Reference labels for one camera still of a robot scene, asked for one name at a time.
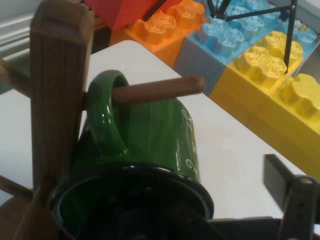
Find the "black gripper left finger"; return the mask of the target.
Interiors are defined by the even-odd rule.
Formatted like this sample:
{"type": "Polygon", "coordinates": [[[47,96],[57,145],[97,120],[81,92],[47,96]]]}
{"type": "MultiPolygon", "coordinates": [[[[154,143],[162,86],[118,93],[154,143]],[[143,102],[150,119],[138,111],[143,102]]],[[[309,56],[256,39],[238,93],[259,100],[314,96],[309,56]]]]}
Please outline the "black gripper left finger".
{"type": "Polygon", "coordinates": [[[219,240],[220,232],[183,201],[170,205],[113,203],[116,240],[219,240]]]}

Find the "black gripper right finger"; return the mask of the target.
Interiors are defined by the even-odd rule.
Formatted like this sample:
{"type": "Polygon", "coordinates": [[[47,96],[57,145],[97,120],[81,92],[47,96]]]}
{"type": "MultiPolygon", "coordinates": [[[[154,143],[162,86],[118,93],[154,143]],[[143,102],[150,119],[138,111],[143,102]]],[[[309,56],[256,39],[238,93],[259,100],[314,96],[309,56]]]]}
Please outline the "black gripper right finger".
{"type": "Polygon", "coordinates": [[[263,183],[281,209],[279,240],[312,240],[320,223],[320,183],[293,174],[275,154],[263,157],[263,183]]]}

